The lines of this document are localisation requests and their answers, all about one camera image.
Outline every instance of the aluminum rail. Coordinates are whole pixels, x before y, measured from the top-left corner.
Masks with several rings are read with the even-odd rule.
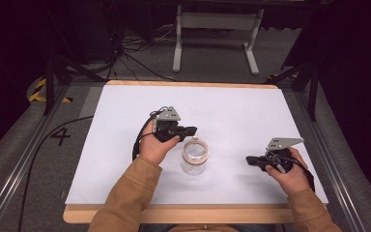
[[[47,125],[49,124],[50,119],[52,118],[54,112],[56,111],[56,108],[62,102],[62,99],[65,97],[68,90],[69,86],[67,85],[59,86],[59,89],[55,96],[55,103],[53,105],[52,110],[50,110],[49,114],[43,116],[41,120],[38,122],[37,129],[35,130],[31,140],[26,146],[13,172],[11,173],[5,185],[3,186],[0,192],[0,218],[4,214],[23,176],[25,175],[29,166],[31,165],[31,161],[33,159],[33,156],[35,155],[38,144],[42,141],[44,137],[43,133],[47,128]]]
[[[341,204],[345,217],[347,221],[349,222],[349,225],[351,226],[352,231],[355,231],[355,232],[366,231],[360,219],[360,216],[357,213],[355,204],[351,199],[349,191],[346,188],[346,185],[343,182],[338,169],[336,168],[332,155],[328,151],[328,146],[321,134],[321,131],[318,125],[312,122],[309,117],[305,96],[303,95],[303,93],[297,93],[297,92],[295,93],[295,95],[297,97],[298,102],[300,103],[300,109],[302,110],[302,113],[305,115],[307,124],[309,128],[312,130],[312,133],[316,138],[316,142],[322,154],[322,162],[324,164],[324,168],[328,173],[329,179],[333,185],[333,189],[336,193],[339,203]]]

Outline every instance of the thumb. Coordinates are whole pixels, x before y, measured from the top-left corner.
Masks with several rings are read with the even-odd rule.
[[[164,144],[164,148],[166,149],[166,151],[170,151],[170,149],[172,149],[173,147],[175,147],[180,141],[180,137],[177,135],[177,136],[174,136],[172,137],[170,140],[168,141],[165,141],[163,144]]]

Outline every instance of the metal leg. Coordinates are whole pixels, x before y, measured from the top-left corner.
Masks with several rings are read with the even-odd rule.
[[[173,61],[173,72],[178,73],[180,71],[180,65],[182,62],[182,6],[177,7],[177,23],[176,23],[176,49],[174,51]]]
[[[300,69],[300,73],[298,74],[297,78],[295,78],[294,82],[292,83],[291,87],[296,92],[301,92],[311,80],[313,74],[314,67],[312,64],[304,64]]]
[[[273,78],[267,79],[267,81],[265,81],[263,84],[275,85],[279,81],[281,81],[281,80],[283,80],[283,79],[285,79],[287,77],[290,77],[291,75],[293,75],[295,73],[301,72],[306,65],[307,64],[303,64],[303,65],[300,65],[298,67],[293,67],[293,68],[289,69],[288,71],[285,71],[285,72],[283,72],[283,73],[281,73],[281,74],[279,74],[277,76],[274,75]]]
[[[308,113],[313,122],[316,122],[315,117],[315,105],[316,105],[316,94],[318,91],[318,71],[312,69],[311,83],[309,89],[309,99],[308,99]]]
[[[44,77],[46,79],[46,109],[43,115],[48,115],[54,105],[55,87],[54,78],[58,79],[60,85],[70,85],[71,76],[68,74],[67,66],[71,66],[77,71],[87,75],[97,82],[106,82],[107,80],[86,70],[82,66],[66,59],[65,57],[56,55],[49,58],[46,65]]]
[[[258,66],[255,61],[254,54],[252,53],[252,47],[254,46],[255,39],[257,38],[257,34],[260,28],[263,13],[264,13],[264,10],[258,11],[257,18],[255,19],[254,25],[252,27],[251,39],[249,40],[248,43],[243,44],[243,47],[245,49],[246,59],[248,60],[249,67],[251,68],[251,73],[253,75],[259,74]]]

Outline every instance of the yellow tape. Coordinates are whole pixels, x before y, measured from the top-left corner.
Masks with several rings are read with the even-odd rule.
[[[42,77],[39,83],[36,85],[35,90],[33,91],[31,97],[29,97],[29,102],[46,102],[46,97],[40,97],[39,92],[41,91],[42,87],[46,83],[46,79]],[[73,98],[63,98],[63,103],[72,103]]]

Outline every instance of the metal stand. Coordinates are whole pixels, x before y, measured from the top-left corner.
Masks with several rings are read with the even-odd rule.
[[[251,38],[243,47],[246,53],[251,73],[258,75],[258,66],[255,62],[252,47],[260,28],[261,19],[264,10],[258,11],[258,14],[212,14],[212,13],[189,13],[183,12],[182,6],[177,8],[177,42],[174,51],[173,72],[180,71],[182,61],[182,28],[215,28],[215,29],[233,29],[233,30],[250,30]]]
[[[308,113],[313,122],[316,122],[315,118],[315,104],[316,95],[318,91],[318,78],[319,74],[316,69],[316,65],[313,63],[302,64],[298,67],[293,67],[290,70],[283,72],[272,79],[267,80],[263,84],[275,85],[279,81],[290,77],[294,73],[299,73],[291,87],[296,92],[301,92],[310,81],[309,98],[308,98]]]
[[[71,75],[68,72],[67,66],[70,66],[80,73],[83,73],[95,80],[96,82],[106,82],[107,79],[101,78],[100,76],[86,70],[82,66],[66,59],[65,57],[55,55],[49,59],[46,64],[46,72],[44,74],[46,78],[46,109],[43,115],[47,115],[54,105],[55,87],[54,77],[58,79],[61,85],[71,84]]]

